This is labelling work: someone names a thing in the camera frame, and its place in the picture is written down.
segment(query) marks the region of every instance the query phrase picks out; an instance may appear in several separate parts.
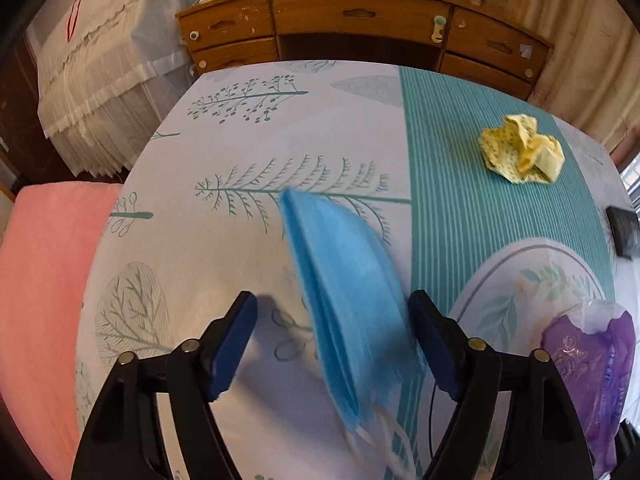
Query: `blue face mask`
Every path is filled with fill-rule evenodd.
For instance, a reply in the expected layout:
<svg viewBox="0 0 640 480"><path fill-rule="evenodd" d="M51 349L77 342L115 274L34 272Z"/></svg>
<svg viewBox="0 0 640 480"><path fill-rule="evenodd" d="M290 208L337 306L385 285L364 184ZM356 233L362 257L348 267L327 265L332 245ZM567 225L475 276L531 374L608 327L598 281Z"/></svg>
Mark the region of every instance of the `blue face mask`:
<svg viewBox="0 0 640 480"><path fill-rule="evenodd" d="M342 206L286 189L280 211L327 389L351 435L379 446L368 439L379 433L372 426L402 431L380 407L424 371L394 266L375 232Z"/></svg>

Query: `white elastic string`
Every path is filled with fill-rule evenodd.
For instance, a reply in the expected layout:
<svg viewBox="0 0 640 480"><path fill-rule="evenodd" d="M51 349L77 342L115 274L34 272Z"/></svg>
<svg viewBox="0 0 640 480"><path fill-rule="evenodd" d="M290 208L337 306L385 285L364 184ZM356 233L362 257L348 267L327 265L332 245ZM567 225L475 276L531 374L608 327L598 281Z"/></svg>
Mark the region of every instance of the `white elastic string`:
<svg viewBox="0 0 640 480"><path fill-rule="evenodd" d="M416 480L417 473L415 471L414 454L406 431L398 424L389 410L380 406L374 407L374 423L377 431L375 431L373 435L365 431L361 426L357 428L356 434L367 444L378 450L385 460L386 465L396 476L402 480ZM400 442L404 447L404 463L400 459L400 456L393 452L392 442L394 433L398 434ZM367 463L360 453L354 434L347 430L345 438L358 462L370 467L371 464Z"/></svg>
<svg viewBox="0 0 640 480"><path fill-rule="evenodd" d="M391 415L389 410L377 405L374 406L373 409L376 415L379 416L379 420L386 430L383 434L388 436L388 445L385 446L385 449L389 468L403 480L415 480L417 473L415 471L414 452L411 449L409 436L402 426L398 424L394 416ZM400 455L394 453L391 447L394 433L398 434L402 447L404 447L404 464L401 462Z"/></svg>

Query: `yellow crumpled cloth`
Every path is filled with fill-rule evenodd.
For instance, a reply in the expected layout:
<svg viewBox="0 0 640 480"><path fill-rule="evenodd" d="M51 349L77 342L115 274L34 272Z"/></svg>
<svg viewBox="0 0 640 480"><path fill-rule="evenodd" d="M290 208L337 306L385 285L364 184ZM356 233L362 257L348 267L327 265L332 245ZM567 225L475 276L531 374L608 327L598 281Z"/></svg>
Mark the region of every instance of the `yellow crumpled cloth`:
<svg viewBox="0 0 640 480"><path fill-rule="evenodd" d="M478 142L487 168L514 184L555 182L564 164L562 146L537 129L528 115L504 116L503 126L484 128Z"/></svg>

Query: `wooden dresser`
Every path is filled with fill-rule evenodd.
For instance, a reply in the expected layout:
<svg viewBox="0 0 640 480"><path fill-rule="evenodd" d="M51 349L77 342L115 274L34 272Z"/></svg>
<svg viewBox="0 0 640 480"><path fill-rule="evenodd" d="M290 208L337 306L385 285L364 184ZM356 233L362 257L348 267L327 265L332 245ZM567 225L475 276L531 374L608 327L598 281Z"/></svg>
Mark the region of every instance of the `wooden dresser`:
<svg viewBox="0 0 640 480"><path fill-rule="evenodd" d="M277 60L377 61L434 70L520 99L529 96L552 48L500 9L468 0L210 0L177 18L200 73Z"/></svg>

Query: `pink cushion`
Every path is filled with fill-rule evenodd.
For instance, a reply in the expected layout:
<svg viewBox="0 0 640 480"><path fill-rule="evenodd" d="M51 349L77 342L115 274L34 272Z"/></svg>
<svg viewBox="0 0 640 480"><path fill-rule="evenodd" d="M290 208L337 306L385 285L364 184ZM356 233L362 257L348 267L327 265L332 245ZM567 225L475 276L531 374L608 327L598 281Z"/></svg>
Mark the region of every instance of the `pink cushion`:
<svg viewBox="0 0 640 480"><path fill-rule="evenodd" d="M78 447L74 368L89 269L120 184L62 182L18 194L0 248L0 392L54 480Z"/></svg>

